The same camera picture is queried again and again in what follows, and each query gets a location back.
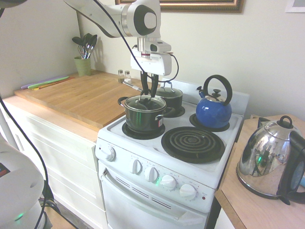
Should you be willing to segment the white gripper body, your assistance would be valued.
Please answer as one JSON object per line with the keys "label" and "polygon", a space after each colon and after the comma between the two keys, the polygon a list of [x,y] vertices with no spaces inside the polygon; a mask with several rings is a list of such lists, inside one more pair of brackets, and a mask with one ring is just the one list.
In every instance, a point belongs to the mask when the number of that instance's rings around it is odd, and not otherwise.
{"label": "white gripper body", "polygon": [[150,53],[150,55],[142,55],[139,51],[132,52],[131,68],[134,70],[152,73],[156,75],[166,76],[172,72],[172,58],[168,53]]}

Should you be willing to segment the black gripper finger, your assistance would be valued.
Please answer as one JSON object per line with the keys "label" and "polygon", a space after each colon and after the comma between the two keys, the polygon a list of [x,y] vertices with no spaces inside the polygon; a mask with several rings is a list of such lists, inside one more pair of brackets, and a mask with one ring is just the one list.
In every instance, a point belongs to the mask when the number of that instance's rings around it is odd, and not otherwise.
{"label": "black gripper finger", "polygon": [[141,72],[142,90],[144,91],[145,95],[148,95],[149,93],[147,78],[148,78],[147,72]]}
{"label": "black gripper finger", "polygon": [[152,80],[151,97],[155,97],[156,91],[157,91],[157,88],[158,88],[159,75],[152,74],[151,75],[151,80]]}

